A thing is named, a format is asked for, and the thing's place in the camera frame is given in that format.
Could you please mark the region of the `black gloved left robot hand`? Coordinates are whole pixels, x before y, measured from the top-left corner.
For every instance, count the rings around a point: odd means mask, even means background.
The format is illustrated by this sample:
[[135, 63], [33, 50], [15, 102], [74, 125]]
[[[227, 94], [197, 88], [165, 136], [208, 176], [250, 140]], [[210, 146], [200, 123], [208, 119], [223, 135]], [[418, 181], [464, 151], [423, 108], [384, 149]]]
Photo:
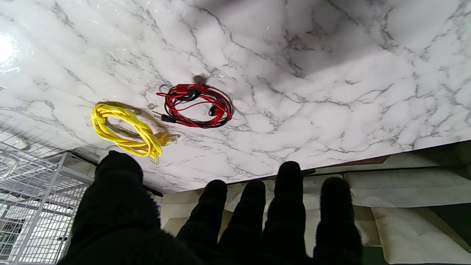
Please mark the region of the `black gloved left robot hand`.
[[305, 248], [303, 175], [281, 164], [266, 221], [265, 184], [246, 184], [221, 237], [227, 184], [209, 182], [176, 236], [160, 227], [143, 171], [129, 155], [110, 151], [99, 163], [72, 225], [61, 265], [361, 265], [363, 244], [354, 223], [348, 183], [326, 179], [313, 256]]

